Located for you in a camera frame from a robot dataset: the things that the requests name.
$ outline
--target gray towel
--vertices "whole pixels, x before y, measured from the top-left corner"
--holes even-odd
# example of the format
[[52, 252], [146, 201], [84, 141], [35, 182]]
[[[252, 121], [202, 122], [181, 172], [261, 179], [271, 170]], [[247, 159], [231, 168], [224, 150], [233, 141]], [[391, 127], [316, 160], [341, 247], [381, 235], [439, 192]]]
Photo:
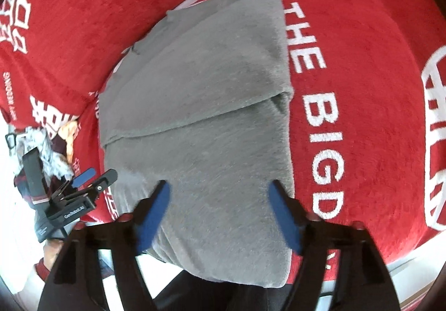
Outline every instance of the gray towel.
[[292, 95], [281, 0], [170, 11], [133, 46], [100, 96], [100, 137], [119, 213], [172, 185], [152, 254], [207, 280], [286, 282], [267, 187], [294, 194]]

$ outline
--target white logo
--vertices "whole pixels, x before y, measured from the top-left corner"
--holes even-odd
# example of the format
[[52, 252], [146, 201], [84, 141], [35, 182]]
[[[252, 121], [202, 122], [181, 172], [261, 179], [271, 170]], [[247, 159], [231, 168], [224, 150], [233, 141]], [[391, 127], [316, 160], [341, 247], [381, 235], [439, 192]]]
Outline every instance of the white logo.
[[13, 51], [17, 50], [26, 54], [25, 37], [21, 32], [30, 27], [31, 4], [28, 0], [4, 0], [0, 7], [1, 16], [6, 17], [6, 23], [0, 20], [0, 43], [7, 41], [13, 46]]
[[74, 175], [79, 175], [81, 173], [81, 166], [80, 166], [80, 161], [78, 158], [75, 158], [73, 161], [73, 170], [74, 170]]
[[73, 215], [79, 213], [80, 211], [82, 211], [82, 210], [84, 210], [84, 209], [85, 209], [85, 207], [82, 205], [81, 207], [79, 207], [79, 208], [73, 210], [72, 212], [70, 212], [70, 213], [64, 215], [63, 217], [64, 217], [65, 219], [68, 219], [69, 217], [72, 217]]
[[199, 3], [202, 3], [202, 2], [200, 0], [185, 0], [180, 5], [178, 5], [174, 10], [190, 8], [191, 6], [195, 6]]
[[50, 139], [57, 135], [60, 127], [79, 118], [79, 116], [63, 114], [56, 107], [37, 101], [33, 96], [30, 96], [30, 101], [34, 119], [46, 129]]
[[[446, 127], [438, 127], [438, 124], [446, 122], [446, 86], [443, 85], [438, 71], [438, 63], [446, 56], [446, 45], [436, 50], [427, 61], [421, 79], [424, 87], [424, 102], [426, 111], [426, 156], [425, 156], [425, 198], [424, 213], [427, 226], [443, 231], [445, 224], [438, 223], [438, 218], [446, 202], [446, 168], [438, 170], [430, 177], [430, 152], [431, 147], [439, 141], [446, 139]], [[435, 108], [430, 108], [429, 102], [435, 103]], [[441, 185], [438, 194], [431, 198], [435, 188]]]
[[111, 218], [113, 220], [118, 219], [119, 214], [116, 209], [115, 201], [113, 200], [112, 190], [110, 189], [110, 187], [108, 187], [107, 190], [105, 190], [103, 194], [104, 194], [105, 202], [107, 204], [107, 208], [111, 215]]
[[17, 112], [16, 112], [16, 107], [14, 105], [13, 82], [11, 80], [10, 72], [4, 72], [3, 79], [4, 79], [4, 90], [6, 93], [6, 99], [8, 100], [9, 113], [11, 115], [11, 118], [14, 121], [17, 121]]
[[[333, 253], [330, 253], [330, 254], [327, 256], [327, 261], [333, 259], [335, 256], [336, 256], [336, 253], [334, 253], [334, 252], [333, 252]], [[331, 269], [331, 265], [328, 264], [328, 262], [327, 262], [327, 264], [325, 265], [325, 269]]]
[[43, 228], [43, 229], [39, 229], [38, 231], [37, 231], [37, 233], [39, 233], [39, 235], [44, 235], [45, 233], [46, 233], [46, 230], [48, 229], [48, 227], [46, 226], [45, 228]]

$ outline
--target white chinese character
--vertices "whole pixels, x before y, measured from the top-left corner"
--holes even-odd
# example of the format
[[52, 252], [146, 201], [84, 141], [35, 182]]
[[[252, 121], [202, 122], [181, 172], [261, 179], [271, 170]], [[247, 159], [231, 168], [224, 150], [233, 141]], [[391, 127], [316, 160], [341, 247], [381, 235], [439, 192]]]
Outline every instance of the white chinese character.
[[16, 0], [4, 0], [0, 9], [0, 15], [9, 17], [9, 24], [14, 24], [14, 5]]
[[[25, 16], [23, 20], [19, 19], [19, 10], [21, 7], [25, 10]], [[28, 26], [28, 22], [30, 20], [30, 14], [31, 14], [31, 4], [27, 0], [17, 0], [14, 25], [23, 29], [29, 29], [30, 27]]]
[[62, 114], [56, 107], [37, 101], [33, 96], [30, 96], [30, 101], [34, 119], [46, 129], [51, 139], [57, 135], [60, 127], [78, 118], [78, 116]]
[[[327, 261], [329, 261], [330, 259], [333, 259], [334, 257], [335, 257], [335, 255], [336, 255], [336, 253], [330, 253], [329, 255], [328, 255], [328, 257], [327, 257]], [[325, 265], [325, 269], [331, 269], [331, 266], [327, 263], [326, 265]]]
[[31, 4], [28, 0], [4, 0], [0, 7], [0, 15], [7, 17], [9, 23], [0, 22], [0, 42], [7, 41], [13, 46], [13, 51], [28, 53], [25, 37], [20, 29], [29, 29]]
[[[436, 50], [427, 61], [421, 78], [424, 85], [424, 102], [426, 111], [426, 155], [425, 155], [425, 199], [424, 211], [427, 226], [438, 230], [446, 230], [445, 224], [438, 223], [438, 218], [446, 203], [446, 168], [439, 169], [430, 177], [430, 152], [431, 147], [439, 141], [446, 139], [446, 127], [432, 125], [446, 121], [446, 86], [443, 84], [438, 63], [446, 56], [446, 45]], [[430, 108], [429, 103], [434, 103], [435, 108]], [[437, 185], [441, 184], [441, 190], [431, 198]]]
[[0, 42], [5, 40], [11, 44], [14, 43], [13, 36], [11, 35], [11, 26], [0, 23]]
[[74, 175], [78, 176], [81, 174], [81, 166], [79, 164], [78, 158], [75, 158], [73, 161], [73, 170], [74, 170]]

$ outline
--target red blanket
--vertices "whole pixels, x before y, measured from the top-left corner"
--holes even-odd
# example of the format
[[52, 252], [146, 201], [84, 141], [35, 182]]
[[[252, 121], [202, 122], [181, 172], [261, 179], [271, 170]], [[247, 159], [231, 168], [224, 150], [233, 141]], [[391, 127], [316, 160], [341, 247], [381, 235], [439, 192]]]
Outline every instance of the red blanket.
[[[99, 171], [97, 91], [120, 53], [182, 1], [20, 0], [13, 14], [26, 54], [14, 38], [0, 43], [6, 116], [51, 129], [83, 113], [75, 170]], [[445, 21], [432, 0], [283, 2], [296, 196], [330, 221], [362, 220], [392, 261], [446, 224]], [[111, 197], [98, 204], [92, 217], [116, 215]], [[330, 254], [328, 279], [335, 261]], [[295, 258], [290, 281], [297, 266]]]

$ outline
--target red sleeve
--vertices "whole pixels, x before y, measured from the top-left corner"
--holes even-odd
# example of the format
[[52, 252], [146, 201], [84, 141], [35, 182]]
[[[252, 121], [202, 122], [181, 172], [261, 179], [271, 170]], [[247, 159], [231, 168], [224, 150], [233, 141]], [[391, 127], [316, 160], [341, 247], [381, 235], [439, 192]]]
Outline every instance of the red sleeve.
[[36, 272], [39, 275], [39, 277], [41, 278], [41, 280], [43, 282], [46, 282], [46, 279], [50, 275], [50, 271], [43, 264], [43, 258], [40, 260], [39, 263], [35, 264], [34, 267], [36, 268]]

